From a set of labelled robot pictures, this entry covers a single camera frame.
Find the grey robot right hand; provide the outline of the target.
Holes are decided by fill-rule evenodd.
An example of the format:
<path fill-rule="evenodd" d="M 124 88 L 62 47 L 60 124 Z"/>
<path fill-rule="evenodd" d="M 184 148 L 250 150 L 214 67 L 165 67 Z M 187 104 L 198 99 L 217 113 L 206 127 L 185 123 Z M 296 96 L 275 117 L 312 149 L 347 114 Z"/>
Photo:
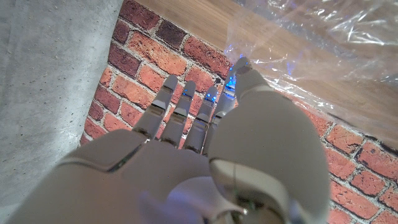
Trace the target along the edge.
<path fill-rule="evenodd" d="M 183 133 L 195 85 L 168 77 L 132 130 L 67 154 L 10 223 L 325 223 L 330 184 L 311 120 L 246 57 L 208 89 Z"/>

